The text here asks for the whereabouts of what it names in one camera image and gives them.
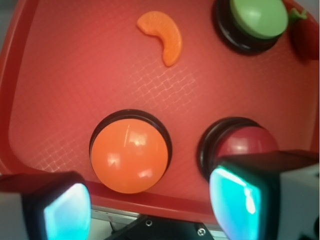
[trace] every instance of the screw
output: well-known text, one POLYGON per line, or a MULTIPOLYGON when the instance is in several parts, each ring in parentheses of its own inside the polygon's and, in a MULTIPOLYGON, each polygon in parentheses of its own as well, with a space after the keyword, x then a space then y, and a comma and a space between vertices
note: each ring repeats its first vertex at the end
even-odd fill
POLYGON ((204 228, 199 228, 197 231, 199 236, 204 236, 206 234, 206 230, 204 228))
POLYGON ((145 225, 147 225, 148 227, 150 227, 150 226, 152 225, 152 221, 151 221, 151 220, 145 221, 145 225))

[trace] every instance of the strawberry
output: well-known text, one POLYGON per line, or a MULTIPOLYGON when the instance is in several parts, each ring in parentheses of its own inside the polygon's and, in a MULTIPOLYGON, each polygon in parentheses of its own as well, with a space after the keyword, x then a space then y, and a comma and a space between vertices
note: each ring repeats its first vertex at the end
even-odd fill
POLYGON ((311 17, 301 18, 292 24, 291 40, 302 58, 319 60, 319 24, 311 17))

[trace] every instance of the red tray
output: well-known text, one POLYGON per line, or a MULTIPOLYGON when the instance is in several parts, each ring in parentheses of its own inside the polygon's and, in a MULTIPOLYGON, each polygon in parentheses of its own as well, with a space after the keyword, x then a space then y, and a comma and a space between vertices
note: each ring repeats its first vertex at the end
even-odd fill
POLYGON ((319 62, 300 60, 287 33, 260 55, 235 53, 213 29, 213 3, 20 0, 0 57, 0 171, 74 170, 94 205, 214 224, 196 160, 210 124, 248 117, 282 150, 319 151, 319 62), (152 10, 171 16, 183 37, 169 68, 161 42, 136 27, 152 10), (153 114, 172 140, 169 169, 139 194, 102 185, 89 158, 97 124, 123 109, 153 114))

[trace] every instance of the black bracket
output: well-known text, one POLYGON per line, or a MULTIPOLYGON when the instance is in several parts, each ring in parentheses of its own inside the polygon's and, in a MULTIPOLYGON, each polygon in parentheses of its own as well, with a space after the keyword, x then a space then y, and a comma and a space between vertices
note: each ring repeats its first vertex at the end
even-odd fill
POLYGON ((214 240, 203 223, 143 215, 105 240, 214 240))

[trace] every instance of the tray rim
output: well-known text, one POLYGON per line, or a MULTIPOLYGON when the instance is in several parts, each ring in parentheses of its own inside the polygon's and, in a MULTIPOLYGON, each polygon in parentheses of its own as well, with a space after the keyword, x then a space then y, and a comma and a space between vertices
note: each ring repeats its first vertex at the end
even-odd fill
MULTIPOLYGON (((284 0, 294 4, 293 0, 284 0)), ((9 143, 9 125, 17 79, 33 17, 39 0, 19 0, 0 53, 0 173, 41 173, 15 156, 9 143)), ((319 103, 310 149, 319 151, 319 103)), ((155 193, 121 194, 102 183, 86 181, 93 205, 206 224, 217 224, 210 202, 176 198, 155 193)))

